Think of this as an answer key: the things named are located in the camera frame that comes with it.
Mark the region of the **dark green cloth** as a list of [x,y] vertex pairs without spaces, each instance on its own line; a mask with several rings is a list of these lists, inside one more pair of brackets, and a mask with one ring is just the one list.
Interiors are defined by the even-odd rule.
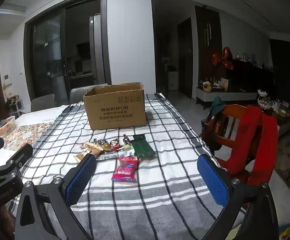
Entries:
[[219,113],[221,113],[227,104],[225,104],[222,100],[221,97],[216,96],[212,102],[210,112],[207,116],[207,120],[211,120],[211,118]]

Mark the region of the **checkered white black tablecloth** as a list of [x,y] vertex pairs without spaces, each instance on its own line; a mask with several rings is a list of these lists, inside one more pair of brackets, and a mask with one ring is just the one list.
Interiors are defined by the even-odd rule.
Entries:
[[146,95],[145,110],[144,126],[93,130],[84,104],[69,105],[35,142],[23,181],[64,177],[86,142],[141,139],[148,158],[131,148],[97,159],[74,215],[93,239],[202,239],[222,212],[197,168],[209,149],[162,94]]

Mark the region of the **brown cardboard box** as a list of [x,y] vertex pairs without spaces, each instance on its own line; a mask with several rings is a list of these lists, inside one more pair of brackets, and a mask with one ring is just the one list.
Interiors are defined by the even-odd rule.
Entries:
[[144,126],[146,111],[142,83],[95,87],[84,96],[92,130]]

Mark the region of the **red pink snack bag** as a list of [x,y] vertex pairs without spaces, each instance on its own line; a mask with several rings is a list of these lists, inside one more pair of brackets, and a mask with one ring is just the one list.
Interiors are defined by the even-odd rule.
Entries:
[[138,168],[137,157],[121,157],[120,165],[116,168],[112,175],[113,181],[136,181],[135,172]]

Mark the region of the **orange ball clear wrapper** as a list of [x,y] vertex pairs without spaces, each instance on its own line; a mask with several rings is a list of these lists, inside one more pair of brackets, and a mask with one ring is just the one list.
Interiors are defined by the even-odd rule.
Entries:
[[104,143],[104,144],[102,145],[102,148],[103,148],[103,150],[104,150],[105,152],[111,152],[111,151],[112,151],[112,147],[111,147],[111,145],[110,145],[109,143]]

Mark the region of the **black cheese cracker packet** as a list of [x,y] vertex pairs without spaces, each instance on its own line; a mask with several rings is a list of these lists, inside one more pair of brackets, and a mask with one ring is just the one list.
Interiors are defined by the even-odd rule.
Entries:
[[129,138],[128,138],[128,136],[126,134],[123,135],[123,142],[125,144],[130,144],[130,140],[129,140]]

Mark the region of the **red wooden chair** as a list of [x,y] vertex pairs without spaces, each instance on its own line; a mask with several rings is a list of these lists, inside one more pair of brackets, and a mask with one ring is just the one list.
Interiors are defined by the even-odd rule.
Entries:
[[277,159],[278,125],[260,107],[227,105],[206,120],[200,137],[212,155],[221,146],[231,149],[228,160],[216,158],[230,178],[253,186],[270,181]]

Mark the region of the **clear plastic food container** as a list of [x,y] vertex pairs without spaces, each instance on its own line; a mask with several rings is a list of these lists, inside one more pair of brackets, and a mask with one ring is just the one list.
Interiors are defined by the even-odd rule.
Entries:
[[0,137],[5,137],[16,128],[15,120],[15,116],[11,116],[0,122]]

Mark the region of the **red heart balloons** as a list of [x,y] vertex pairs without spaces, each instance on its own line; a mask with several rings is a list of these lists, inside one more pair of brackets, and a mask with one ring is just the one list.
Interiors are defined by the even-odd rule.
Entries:
[[222,51],[222,55],[218,53],[213,53],[212,54],[212,65],[213,66],[218,66],[222,65],[223,67],[234,70],[234,66],[232,63],[233,60],[233,55],[229,47],[225,47]]

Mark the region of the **dark glass sliding door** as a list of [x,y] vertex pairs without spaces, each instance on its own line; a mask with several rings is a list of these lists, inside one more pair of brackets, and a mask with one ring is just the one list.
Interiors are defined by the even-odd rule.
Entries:
[[110,85],[107,0],[65,0],[26,22],[24,67],[30,100],[67,105],[75,88]]

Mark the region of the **clear plastic wrapper packet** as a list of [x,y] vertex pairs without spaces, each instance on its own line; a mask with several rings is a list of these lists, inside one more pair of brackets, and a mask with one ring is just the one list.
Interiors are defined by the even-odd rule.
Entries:
[[105,160],[110,160],[110,159],[117,159],[120,157],[124,157],[125,156],[125,152],[110,152],[110,153],[103,153],[100,154],[96,160],[97,161],[105,161]]

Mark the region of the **white low tv cabinet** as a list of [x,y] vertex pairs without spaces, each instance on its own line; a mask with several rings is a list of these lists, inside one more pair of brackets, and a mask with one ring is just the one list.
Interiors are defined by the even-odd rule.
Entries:
[[205,110],[210,107],[216,96],[219,96],[224,102],[241,102],[256,100],[257,95],[257,93],[247,92],[205,92],[200,88],[196,88],[196,104],[201,105],[203,110]]

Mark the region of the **light green sweet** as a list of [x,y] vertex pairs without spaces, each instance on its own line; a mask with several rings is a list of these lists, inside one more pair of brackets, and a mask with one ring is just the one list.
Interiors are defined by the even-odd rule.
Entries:
[[131,145],[129,145],[129,144],[125,144],[125,145],[123,145],[123,150],[124,150],[124,151],[129,151],[129,150],[131,150]]

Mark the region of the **patterned floral placemat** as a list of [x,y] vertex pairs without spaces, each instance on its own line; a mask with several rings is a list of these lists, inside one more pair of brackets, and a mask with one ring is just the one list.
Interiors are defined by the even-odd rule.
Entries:
[[12,132],[3,137],[4,149],[17,151],[25,144],[33,145],[48,129],[47,124],[33,124],[16,127]]

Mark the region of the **dark green snack packet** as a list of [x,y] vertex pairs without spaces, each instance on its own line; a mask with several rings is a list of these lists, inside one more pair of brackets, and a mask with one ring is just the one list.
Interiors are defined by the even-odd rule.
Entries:
[[135,150],[135,155],[141,159],[153,158],[156,155],[155,151],[146,141],[144,134],[137,134],[133,136],[131,144]]

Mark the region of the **red santa candy packet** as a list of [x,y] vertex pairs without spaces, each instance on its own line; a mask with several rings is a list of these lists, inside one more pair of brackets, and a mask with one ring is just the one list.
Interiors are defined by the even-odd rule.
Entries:
[[110,145],[113,151],[118,151],[121,148],[121,145],[118,139],[114,139],[110,141]]

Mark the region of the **blue foil candy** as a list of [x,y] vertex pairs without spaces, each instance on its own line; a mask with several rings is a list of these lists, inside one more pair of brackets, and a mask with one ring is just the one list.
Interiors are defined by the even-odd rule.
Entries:
[[96,138],[93,140],[93,143],[94,144],[97,144],[98,146],[103,146],[105,143],[107,143],[107,141],[106,140],[104,140],[104,139],[99,139],[99,140],[97,140]]

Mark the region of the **tan snack pieces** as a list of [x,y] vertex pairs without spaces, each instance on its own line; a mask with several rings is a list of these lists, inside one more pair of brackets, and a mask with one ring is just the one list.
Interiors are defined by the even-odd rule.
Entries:
[[85,142],[81,147],[81,152],[77,155],[75,155],[75,159],[77,162],[81,162],[83,158],[87,154],[93,155],[95,158],[97,158],[99,155],[101,155],[104,152],[104,149],[99,146],[98,144],[94,144],[92,142]]

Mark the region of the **grey dining chair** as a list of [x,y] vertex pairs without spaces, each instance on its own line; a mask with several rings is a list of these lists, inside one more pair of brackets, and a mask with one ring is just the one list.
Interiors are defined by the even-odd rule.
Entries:
[[45,109],[50,109],[56,107],[55,96],[54,94],[48,94],[45,96],[40,96],[35,98],[31,102],[31,111],[41,111]]
[[91,89],[103,87],[103,86],[107,86],[107,85],[108,85],[107,83],[104,83],[104,84],[100,84],[100,85],[83,86],[83,87],[74,88],[70,92],[69,104],[79,103],[79,102],[83,101],[83,96]]

